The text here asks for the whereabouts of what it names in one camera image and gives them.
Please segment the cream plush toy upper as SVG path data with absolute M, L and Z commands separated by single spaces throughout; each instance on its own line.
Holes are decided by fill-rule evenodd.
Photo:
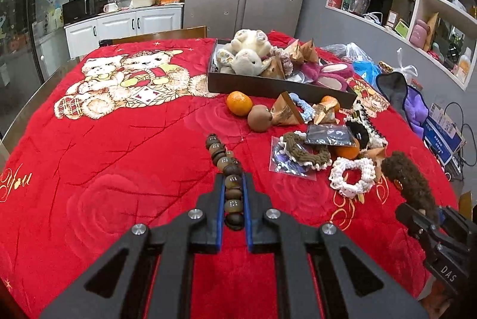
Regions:
M 262 30 L 249 29 L 237 31 L 230 42 L 230 46 L 234 54 L 243 49 L 249 49 L 254 51 L 260 58 L 266 57 L 272 49 L 268 36 Z

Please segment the small brown snack packet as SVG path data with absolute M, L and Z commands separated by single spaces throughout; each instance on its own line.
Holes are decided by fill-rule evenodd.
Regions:
M 313 108 L 315 109 L 315 117 L 313 119 L 313 124 L 336 124 L 335 113 L 331 111 L 326 111 L 323 106 L 319 104 L 314 104 Z

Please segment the black and white hair claw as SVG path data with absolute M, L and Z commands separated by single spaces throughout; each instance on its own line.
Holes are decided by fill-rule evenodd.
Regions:
M 354 102 L 351 112 L 344 118 L 344 124 L 358 140 L 361 150 L 385 148 L 388 145 L 387 139 L 370 121 L 360 100 Z

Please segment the wooden chair back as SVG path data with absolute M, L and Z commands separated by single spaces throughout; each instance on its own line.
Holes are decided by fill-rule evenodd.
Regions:
M 100 47 L 107 47 L 112 45 L 124 43 L 140 43 L 152 40 L 168 40 L 168 39 L 187 39 L 187 38 L 206 38 L 207 26 L 191 27 L 178 30 L 168 30 L 156 32 L 153 34 L 144 34 L 129 36 L 124 38 L 110 38 L 99 41 Z

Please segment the white knitted scrunchie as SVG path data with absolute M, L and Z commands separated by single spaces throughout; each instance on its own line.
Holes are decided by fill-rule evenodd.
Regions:
M 374 163 L 369 158 L 348 160 L 338 157 L 329 174 L 330 187 L 345 198 L 364 195 L 374 186 Z

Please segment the brown and cream scrunchie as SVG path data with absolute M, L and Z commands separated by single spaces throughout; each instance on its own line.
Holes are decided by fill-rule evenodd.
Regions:
M 303 168 L 320 171 L 332 165 L 327 145 L 308 145 L 305 141 L 305 132 L 287 132 L 279 138 L 279 145 L 293 162 Z

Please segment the dark rectangular tray box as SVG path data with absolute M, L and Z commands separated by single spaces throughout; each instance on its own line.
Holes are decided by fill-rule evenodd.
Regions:
M 226 40 L 215 39 L 213 52 L 207 68 L 208 89 L 210 93 L 232 93 L 240 91 L 246 95 L 262 98 L 277 98 L 281 93 L 296 93 L 299 98 L 310 104 L 320 103 L 325 96 L 336 98 L 344 109 L 351 109 L 357 99 L 357 94 L 348 87 L 346 91 L 330 90 L 316 85 L 294 81 L 273 79 L 261 76 L 243 76 L 220 73 L 216 65 L 218 49 L 225 46 Z

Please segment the black foil packet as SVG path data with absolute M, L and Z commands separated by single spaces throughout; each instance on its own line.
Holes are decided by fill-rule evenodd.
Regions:
M 308 145 L 345 146 L 354 145 L 354 136 L 345 125 L 312 124 L 306 130 Z

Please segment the pink strawberry bear plush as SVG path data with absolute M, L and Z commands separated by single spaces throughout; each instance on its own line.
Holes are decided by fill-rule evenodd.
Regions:
M 304 63 L 301 71 L 311 84 L 338 91 L 346 91 L 347 79 L 354 74 L 352 65 L 348 63 Z

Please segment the light blue knitted scrunchie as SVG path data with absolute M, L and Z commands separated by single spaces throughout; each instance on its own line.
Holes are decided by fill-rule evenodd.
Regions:
M 289 93 L 289 97 L 293 104 L 298 108 L 298 112 L 302 116 L 305 124 L 311 122 L 315 117 L 315 109 L 305 100 L 302 100 L 296 93 Z

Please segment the brown kiwi fruit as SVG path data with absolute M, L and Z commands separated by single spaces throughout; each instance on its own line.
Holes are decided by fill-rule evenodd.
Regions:
M 254 105 L 247 116 L 247 124 L 253 132 L 266 132 L 272 126 L 272 114 L 265 105 Z

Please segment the black microwave oven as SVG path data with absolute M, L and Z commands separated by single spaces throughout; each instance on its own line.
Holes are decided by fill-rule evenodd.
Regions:
M 103 12 L 108 0 L 72 0 L 62 5 L 64 25 L 87 20 Z

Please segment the red plush bear blanket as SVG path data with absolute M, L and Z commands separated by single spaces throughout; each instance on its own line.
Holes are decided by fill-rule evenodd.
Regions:
M 181 96 L 152 107 L 120 107 L 100 119 L 57 118 L 66 91 L 83 79 L 87 60 L 136 52 L 180 50 L 171 63 L 206 74 L 214 40 L 127 43 L 89 54 L 35 112 L 1 173 L 1 283 L 29 318 L 38 318 L 74 279 L 134 224 L 167 224 L 209 192 L 217 169 L 205 148 L 211 133 L 253 177 L 272 205 L 298 221 L 338 224 L 413 297 L 428 281 L 425 253 L 394 216 L 404 199 L 382 179 L 359 200 L 329 188 L 329 170 L 315 180 L 269 170 L 272 138 L 305 126 L 255 133 L 234 116 L 226 96 Z M 387 154 L 405 152 L 427 178 L 436 203 L 457 199 L 433 154 L 392 107 L 373 102 L 372 118 Z M 191 318 L 277 318 L 274 259 L 250 254 L 244 231 L 225 228 L 217 255 L 197 255 Z

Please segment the brown snack packets in tray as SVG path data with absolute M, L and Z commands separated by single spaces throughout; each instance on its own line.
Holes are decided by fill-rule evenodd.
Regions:
M 319 62 L 318 52 L 312 39 L 302 44 L 296 39 L 287 46 L 285 54 L 287 54 L 293 64 L 317 64 Z

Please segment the dark brown fuzzy hair claw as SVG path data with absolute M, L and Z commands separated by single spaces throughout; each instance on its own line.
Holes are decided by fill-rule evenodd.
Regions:
M 393 151 L 382 161 L 381 170 L 408 204 L 417 211 L 424 211 L 431 221 L 438 221 L 437 205 L 428 181 L 404 152 Z

